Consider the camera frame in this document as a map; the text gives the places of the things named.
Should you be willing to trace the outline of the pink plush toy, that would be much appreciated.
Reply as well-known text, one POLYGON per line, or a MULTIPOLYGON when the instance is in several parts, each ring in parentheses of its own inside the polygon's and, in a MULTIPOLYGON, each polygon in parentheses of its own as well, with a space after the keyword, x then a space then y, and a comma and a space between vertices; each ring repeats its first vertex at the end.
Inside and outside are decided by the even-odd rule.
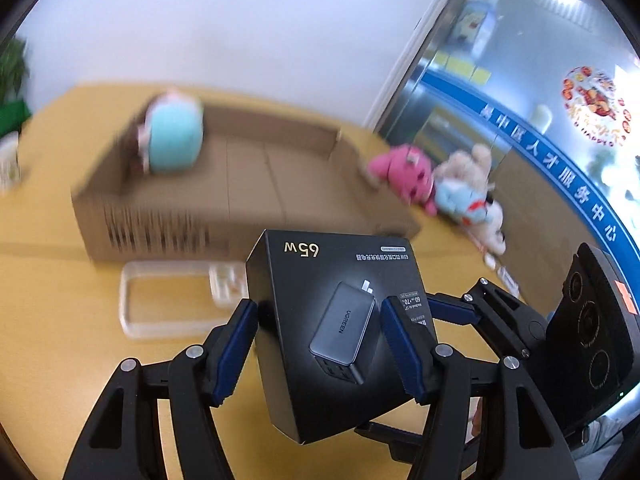
POLYGON ((420 206, 429 216, 437 214, 432 162, 420 148, 395 146, 372 158, 364 175, 373 185, 386 184, 406 205, 420 206))

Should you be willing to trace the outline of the light blue plush toy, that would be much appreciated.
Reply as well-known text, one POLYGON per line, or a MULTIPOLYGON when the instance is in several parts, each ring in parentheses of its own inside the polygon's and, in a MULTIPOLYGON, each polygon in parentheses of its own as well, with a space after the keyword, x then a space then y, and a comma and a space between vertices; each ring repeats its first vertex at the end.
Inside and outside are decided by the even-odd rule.
POLYGON ((439 211, 465 226, 483 223, 489 218, 486 194, 458 179, 436 181, 434 201, 439 211))

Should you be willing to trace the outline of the clear phone case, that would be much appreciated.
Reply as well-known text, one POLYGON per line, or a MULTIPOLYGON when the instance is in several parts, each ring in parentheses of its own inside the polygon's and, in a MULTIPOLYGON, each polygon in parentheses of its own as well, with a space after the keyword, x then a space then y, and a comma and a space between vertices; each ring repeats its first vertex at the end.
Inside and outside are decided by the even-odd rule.
POLYGON ((244 264, 133 261, 122 267, 118 319, 130 339, 206 335, 248 295, 244 264))

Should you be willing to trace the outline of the black charger box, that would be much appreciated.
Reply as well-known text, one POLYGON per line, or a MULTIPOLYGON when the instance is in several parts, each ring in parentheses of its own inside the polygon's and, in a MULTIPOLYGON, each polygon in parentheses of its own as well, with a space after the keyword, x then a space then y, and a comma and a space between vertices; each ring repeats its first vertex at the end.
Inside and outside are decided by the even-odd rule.
POLYGON ((265 230, 246 260, 271 422, 299 444, 336 436, 408 401, 381 332, 383 301, 432 326, 402 237, 265 230))

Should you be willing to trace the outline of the green potted plant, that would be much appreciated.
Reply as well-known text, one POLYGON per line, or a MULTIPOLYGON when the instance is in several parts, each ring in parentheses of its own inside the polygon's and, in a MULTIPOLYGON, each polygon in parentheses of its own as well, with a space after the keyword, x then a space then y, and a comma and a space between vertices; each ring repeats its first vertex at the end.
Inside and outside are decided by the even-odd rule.
POLYGON ((0 58, 0 102, 6 104, 20 95, 29 70, 25 62, 26 41, 13 37, 4 47, 0 58))

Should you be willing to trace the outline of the brown cardboard tray box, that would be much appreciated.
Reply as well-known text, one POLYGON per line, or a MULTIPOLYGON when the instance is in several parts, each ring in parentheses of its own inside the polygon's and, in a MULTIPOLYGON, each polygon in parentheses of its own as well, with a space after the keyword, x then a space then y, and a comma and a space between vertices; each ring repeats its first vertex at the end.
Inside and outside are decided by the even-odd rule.
POLYGON ((73 196, 96 261, 242 261, 265 229, 411 238, 409 207, 339 128, 212 103, 193 168, 136 176, 119 138, 73 196))

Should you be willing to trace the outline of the teal pink pig plush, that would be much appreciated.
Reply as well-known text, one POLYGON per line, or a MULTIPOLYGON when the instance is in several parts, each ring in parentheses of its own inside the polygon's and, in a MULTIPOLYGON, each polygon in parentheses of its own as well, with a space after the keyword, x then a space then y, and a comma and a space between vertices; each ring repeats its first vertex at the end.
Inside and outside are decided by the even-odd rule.
POLYGON ((135 176, 191 169, 204 139, 202 102, 177 89, 153 96, 125 134, 129 170, 135 176))

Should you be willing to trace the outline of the beige rabbit plush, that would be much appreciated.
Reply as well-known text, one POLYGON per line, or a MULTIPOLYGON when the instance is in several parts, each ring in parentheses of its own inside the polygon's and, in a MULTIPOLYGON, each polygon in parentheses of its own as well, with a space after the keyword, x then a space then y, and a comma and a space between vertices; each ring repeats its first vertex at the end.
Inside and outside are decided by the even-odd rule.
POLYGON ((485 144, 477 143, 470 152, 456 151, 439 164, 434 170, 434 180, 436 182, 443 178, 458 179, 472 186, 477 192, 486 194, 489 212, 486 222, 465 226, 450 218, 462 226, 486 252, 501 256, 506 251, 506 240, 502 232, 503 211, 491 195, 494 189, 489 182, 491 162, 490 148, 485 144))

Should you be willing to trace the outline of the paper cup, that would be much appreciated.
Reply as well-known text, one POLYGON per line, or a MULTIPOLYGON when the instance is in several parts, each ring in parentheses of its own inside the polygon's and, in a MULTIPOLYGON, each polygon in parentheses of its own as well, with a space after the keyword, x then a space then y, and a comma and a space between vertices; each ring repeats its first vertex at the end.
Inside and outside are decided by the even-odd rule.
POLYGON ((18 144, 20 135, 17 131, 8 133, 0 142, 0 191, 9 192, 21 180, 20 164, 18 163, 18 144))

